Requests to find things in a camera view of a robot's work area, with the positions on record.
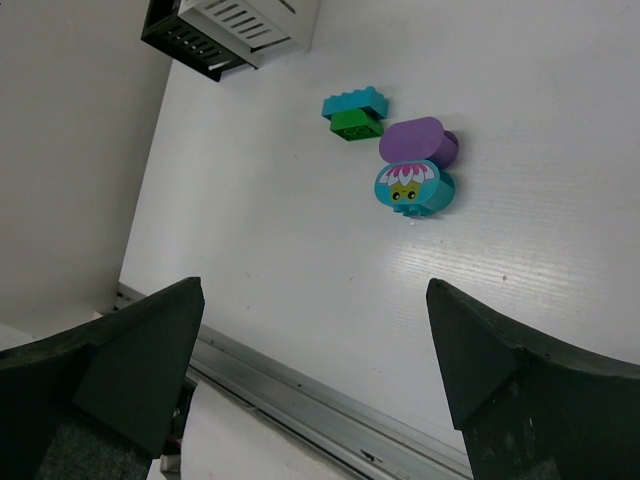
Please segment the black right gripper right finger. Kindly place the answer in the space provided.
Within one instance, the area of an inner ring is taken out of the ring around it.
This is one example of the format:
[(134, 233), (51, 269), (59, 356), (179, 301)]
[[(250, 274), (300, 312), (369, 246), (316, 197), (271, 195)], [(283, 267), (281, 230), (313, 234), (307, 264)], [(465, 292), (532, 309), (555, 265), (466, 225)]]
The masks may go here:
[(449, 410), (476, 479), (636, 479), (639, 367), (426, 291)]

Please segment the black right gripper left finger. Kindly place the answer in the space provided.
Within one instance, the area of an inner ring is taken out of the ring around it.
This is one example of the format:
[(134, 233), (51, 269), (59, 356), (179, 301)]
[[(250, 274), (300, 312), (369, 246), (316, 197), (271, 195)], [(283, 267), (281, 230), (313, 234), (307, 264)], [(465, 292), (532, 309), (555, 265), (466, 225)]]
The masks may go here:
[(144, 479), (159, 458), (205, 307), (185, 278), (1, 353), (4, 479)]

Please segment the green curved lego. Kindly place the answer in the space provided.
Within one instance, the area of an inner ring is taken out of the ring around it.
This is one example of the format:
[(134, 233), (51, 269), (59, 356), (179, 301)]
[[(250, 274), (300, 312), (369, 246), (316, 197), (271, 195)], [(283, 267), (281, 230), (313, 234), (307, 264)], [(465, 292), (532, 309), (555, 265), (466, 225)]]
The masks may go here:
[(330, 131), (345, 141), (379, 138), (384, 133), (382, 123), (362, 109), (335, 113), (330, 119)]

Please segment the blue rectangular lego brick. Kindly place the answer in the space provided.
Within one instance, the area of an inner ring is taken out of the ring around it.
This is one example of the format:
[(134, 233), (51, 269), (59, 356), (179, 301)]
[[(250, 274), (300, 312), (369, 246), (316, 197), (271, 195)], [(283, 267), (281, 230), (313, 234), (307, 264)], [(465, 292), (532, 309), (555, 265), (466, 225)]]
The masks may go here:
[(373, 86), (331, 95), (323, 101), (322, 117), (330, 120), (334, 114), (361, 109), (377, 120), (386, 119), (389, 100)]

